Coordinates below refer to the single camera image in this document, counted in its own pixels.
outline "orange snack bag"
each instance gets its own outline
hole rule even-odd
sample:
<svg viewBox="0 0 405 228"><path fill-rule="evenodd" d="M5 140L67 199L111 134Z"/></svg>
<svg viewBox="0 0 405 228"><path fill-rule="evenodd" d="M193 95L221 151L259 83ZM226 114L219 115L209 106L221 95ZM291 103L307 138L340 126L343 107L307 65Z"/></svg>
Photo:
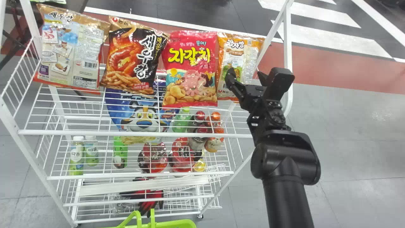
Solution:
<svg viewBox="0 0 405 228"><path fill-rule="evenodd" d="M238 101L232 91L226 87L226 72L233 67L237 80L244 84L250 84L256 71L256 60L263 42L264 38L246 37L224 32L218 33L220 50L218 69L215 73L218 100Z"/></svg>

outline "red bottle cap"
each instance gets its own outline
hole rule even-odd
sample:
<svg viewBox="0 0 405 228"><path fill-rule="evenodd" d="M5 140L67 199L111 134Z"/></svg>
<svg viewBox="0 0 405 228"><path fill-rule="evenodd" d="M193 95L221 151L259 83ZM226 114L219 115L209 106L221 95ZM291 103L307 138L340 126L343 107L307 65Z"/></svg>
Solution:
<svg viewBox="0 0 405 228"><path fill-rule="evenodd" d="M214 133L216 134L223 134L225 131L222 127L216 127L214 128Z"/></svg>
<svg viewBox="0 0 405 228"><path fill-rule="evenodd" d="M200 120L200 121L204 121L205 113L203 111L197 111L195 119Z"/></svg>
<svg viewBox="0 0 405 228"><path fill-rule="evenodd" d="M208 129L206 127L197 128L197 133L208 133Z"/></svg>
<svg viewBox="0 0 405 228"><path fill-rule="evenodd" d="M212 121L220 121L221 120L221 114L219 112L211 113L211 120Z"/></svg>

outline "snack image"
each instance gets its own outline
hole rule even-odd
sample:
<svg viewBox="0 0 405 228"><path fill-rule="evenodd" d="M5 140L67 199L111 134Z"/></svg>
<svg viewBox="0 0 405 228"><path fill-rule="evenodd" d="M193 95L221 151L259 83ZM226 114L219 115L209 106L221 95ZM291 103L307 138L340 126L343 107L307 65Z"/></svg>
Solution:
<svg viewBox="0 0 405 228"><path fill-rule="evenodd" d="M263 42L263 38L245 37L224 32L218 33L220 50L218 69L215 74L218 100L238 101L235 95L226 87L226 72L233 67L236 79L244 84L250 84L256 71L256 60Z"/></svg>
<svg viewBox="0 0 405 228"><path fill-rule="evenodd" d="M37 4L44 20L43 59L33 80L98 93L99 53L110 23Z"/></svg>
<svg viewBox="0 0 405 228"><path fill-rule="evenodd" d="M164 107L217 106L216 32L174 31L162 53L167 69Z"/></svg>
<svg viewBox="0 0 405 228"><path fill-rule="evenodd" d="M165 82L156 80L154 91L159 88L160 100L163 99ZM123 90L107 88L105 102L112 122L119 131L166 132L178 110L162 108L153 98L132 94ZM149 136L121 136L125 145L158 141Z"/></svg>
<svg viewBox="0 0 405 228"><path fill-rule="evenodd" d="M168 34L119 17L109 17L107 67L101 84L108 88L152 95L159 56Z"/></svg>

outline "red snack bag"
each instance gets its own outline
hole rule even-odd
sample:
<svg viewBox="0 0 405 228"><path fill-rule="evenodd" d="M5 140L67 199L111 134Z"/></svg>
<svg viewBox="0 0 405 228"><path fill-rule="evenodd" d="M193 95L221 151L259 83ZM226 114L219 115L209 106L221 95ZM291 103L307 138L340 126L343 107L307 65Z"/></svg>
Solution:
<svg viewBox="0 0 405 228"><path fill-rule="evenodd" d="M174 31L162 52L167 70L163 107L217 106L216 32Z"/></svg>

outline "green soda bottle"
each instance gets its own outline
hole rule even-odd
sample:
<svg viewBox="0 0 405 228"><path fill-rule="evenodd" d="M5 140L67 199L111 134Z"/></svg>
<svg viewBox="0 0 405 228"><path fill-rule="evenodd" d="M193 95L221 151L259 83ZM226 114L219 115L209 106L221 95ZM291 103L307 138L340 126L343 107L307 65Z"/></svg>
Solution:
<svg viewBox="0 0 405 228"><path fill-rule="evenodd" d="M173 131L174 132L186 132L190 125L190 107L183 107L182 110L173 119Z"/></svg>
<svg viewBox="0 0 405 228"><path fill-rule="evenodd" d="M96 141L96 136L86 136L86 142L84 147L86 150L86 163L89 166L95 166L98 164L98 143Z"/></svg>
<svg viewBox="0 0 405 228"><path fill-rule="evenodd" d="M114 136L114 153L113 163L117 169L123 169L127 166L128 160L128 146L122 141L121 137Z"/></svg>
<svg viewBox="0 0 405 228"><path fill-rule="evenodd" d="M83 175L84 169L84 137L74 136L70 151L69 175Z"/></svg>

